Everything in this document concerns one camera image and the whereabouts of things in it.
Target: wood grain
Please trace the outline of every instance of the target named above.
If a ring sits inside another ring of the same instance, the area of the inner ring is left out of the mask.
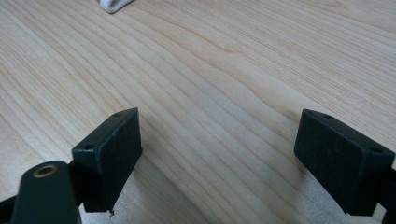
[[[0,1],[0,200],[139,107],[116,215],[83,223],[380,222],[344,215],[293,144],[309,108],[395,149],[395,64],[389,0]]]

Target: white cloth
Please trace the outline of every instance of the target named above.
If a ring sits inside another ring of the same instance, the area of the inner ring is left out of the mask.
[[[133,0],[100,0],[100,6],[107,13],[114,13]]]

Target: screw hole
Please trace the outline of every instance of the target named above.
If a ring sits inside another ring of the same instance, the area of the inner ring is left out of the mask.
[[[53,164],[42,166],[35,170],[35,172],[33,173],[33,176],[40,178],[40,177],[44,177],[47,175],[52,175],[53,173],[56,172],[57,169],[58,169],[57,166],[53,165]]]
[[[375,153],[382,153],[382,149],[381,148],[378,148],[378,147],[370,147],[370,150],[372,150],[373,152],[375,152]]]
[[[90,144],[90,145],[85,146],[84,149],[88,150],[88,149],[93,149],[94,147],[95,147],[95,145]]]

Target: black plastic part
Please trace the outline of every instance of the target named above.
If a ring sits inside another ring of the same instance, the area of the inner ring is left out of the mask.
[[[22,176],[12,223],[80,223],[65,162],[44,162]]]
[[[389,211],[384,215],[384,218],[382,219],[382,224],[395,224],[396,223],[396,217],[391,214]]]
[[[81,175],[78,168],[76,167],[76,163],[74,161],[71,161],[68,165],[69,167],[69,174],[70,178],[73,182],[73,191],[75,193],[75,201],[76,201],[76,206],[79,207],[82,204],[83,200],[83,175]]]
[[[116,113],[72,149],[87,212],[112,211],[142,154],[137,108]]]
[[[389,219],[396,223],[396,171],[393,169],[388,171],[383,180],[382,188],[378,192],[378,202],[388,210]]]
[[[345,213],[371,216],[395,158],[389,149],[338,119],[303,110],[296,157]]]
[[[17,196],[13,196],[0,202],[0,224],[7,224],[11,222],[12,212],[16,200]]]

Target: black plastic block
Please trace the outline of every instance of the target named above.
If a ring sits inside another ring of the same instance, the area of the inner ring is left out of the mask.
[[[110,116],[72,153],[85,210],[112,211],[142,154],[137,108]]]
[[[371,216],[395,154],[338,119],[303,110],[296,157],[345,213]]]
[[[80,223],[65,162],[44,162],[22,176],[11,223]]]

